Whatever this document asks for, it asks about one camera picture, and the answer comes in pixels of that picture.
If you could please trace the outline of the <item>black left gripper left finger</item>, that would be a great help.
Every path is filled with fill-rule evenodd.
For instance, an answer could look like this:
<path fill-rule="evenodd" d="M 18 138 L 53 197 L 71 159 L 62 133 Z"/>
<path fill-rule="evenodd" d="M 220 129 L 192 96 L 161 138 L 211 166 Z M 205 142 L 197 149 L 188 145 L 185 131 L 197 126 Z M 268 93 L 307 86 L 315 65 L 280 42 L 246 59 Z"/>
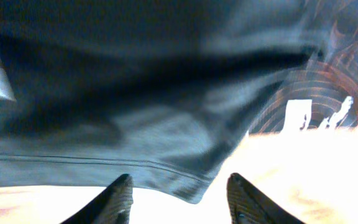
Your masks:
<path fill-rule="evenodd" d="M 128 224 L 133 186 L 133 178 L 129 174 L 119 176 L 62 224 Z"/>

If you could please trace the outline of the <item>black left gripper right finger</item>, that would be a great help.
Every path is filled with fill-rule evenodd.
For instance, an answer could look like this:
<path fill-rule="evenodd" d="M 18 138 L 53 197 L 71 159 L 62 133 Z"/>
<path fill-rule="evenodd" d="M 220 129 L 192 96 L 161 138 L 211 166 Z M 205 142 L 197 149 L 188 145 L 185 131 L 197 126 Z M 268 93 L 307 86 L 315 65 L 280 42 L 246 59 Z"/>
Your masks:
<path fill-rule="evenodd" d="M 232 224 L 304 224 L 238 173 L 226 188 Z"/>

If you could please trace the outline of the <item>black printed cycling jersey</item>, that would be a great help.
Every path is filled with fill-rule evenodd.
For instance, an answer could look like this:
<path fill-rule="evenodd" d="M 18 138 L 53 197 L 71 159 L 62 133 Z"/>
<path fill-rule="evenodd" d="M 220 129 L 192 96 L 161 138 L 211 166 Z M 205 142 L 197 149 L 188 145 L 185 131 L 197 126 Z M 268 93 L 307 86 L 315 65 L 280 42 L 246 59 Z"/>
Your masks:
<path fill-rule="evenodd" d="M 0 187 L 138 188 L 199 202 L 245 134 L 354 100 L 358 1 L 0 1 Z"/>

